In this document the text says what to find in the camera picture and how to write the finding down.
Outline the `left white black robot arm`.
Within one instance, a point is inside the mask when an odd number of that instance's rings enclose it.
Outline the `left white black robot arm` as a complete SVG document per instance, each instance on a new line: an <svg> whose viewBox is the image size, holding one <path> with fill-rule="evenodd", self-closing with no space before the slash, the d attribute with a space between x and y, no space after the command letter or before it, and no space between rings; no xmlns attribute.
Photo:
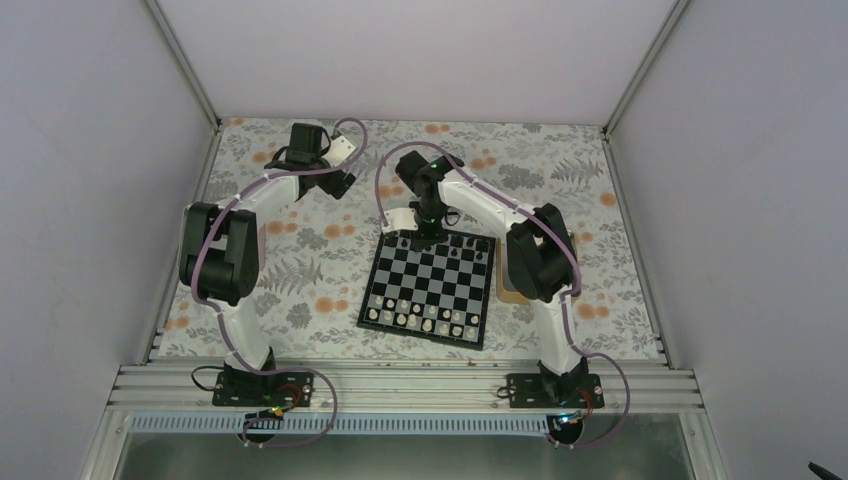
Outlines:
<svg viewBox="0 0 848 480"><path fill-rule="evenodd" d="M267 225L314 188L342 198L356 179L350 169L367 145L366 138L355 143L338 127L295 123L288 143L241 191L184 210L179 280L196 304L215 315L228 350L225 364L245 371L238 390L252 404L270 402L279 382L253 298L265 265Z"/></svg>

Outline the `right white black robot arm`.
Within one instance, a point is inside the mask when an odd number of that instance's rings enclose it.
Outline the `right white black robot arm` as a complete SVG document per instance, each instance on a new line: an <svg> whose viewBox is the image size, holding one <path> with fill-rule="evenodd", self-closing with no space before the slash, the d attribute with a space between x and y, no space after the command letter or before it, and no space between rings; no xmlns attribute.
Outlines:
<svg viewBox="0 0 848 480"><path fill-rule="evenodd" d="M388 211L384 232L408 234L412 248L422 250L446 240L445 218L454 209L481 222L503 242L508 278L529 301L541 339L543 397L555 407L570 404L589 369L571 336L568 313L581 277L559 209L515 200L451 155L429 162L412 151L401 157L395 173L415 198L406 208Z"/></svg>

